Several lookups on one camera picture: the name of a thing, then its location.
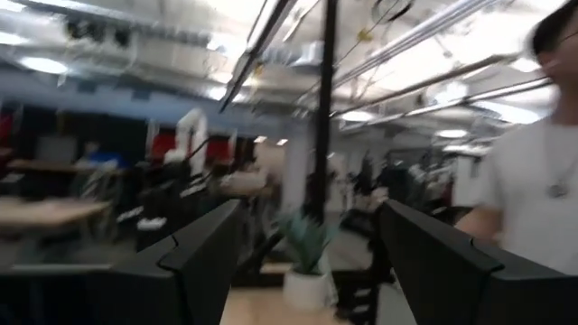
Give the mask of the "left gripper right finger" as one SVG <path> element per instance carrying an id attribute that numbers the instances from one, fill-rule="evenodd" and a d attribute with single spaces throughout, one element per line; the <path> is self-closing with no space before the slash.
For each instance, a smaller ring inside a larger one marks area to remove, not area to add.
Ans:
<path id="1" fill-rule="evenodd" d="M 577 325 L 577 279 L 470 237 L 394 200 L 379 217 L 415 321 L 452 325 Z"/>

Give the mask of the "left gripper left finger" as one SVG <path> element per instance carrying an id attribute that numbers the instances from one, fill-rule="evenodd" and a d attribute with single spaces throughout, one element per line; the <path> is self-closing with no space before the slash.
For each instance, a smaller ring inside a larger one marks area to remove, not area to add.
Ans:
<path id="1" fill-rule="evenodd" d="M 1 272 L 3 324 L 218 324 L 238 267 L 242 204 L 228 200 L 116 264 Z"/>

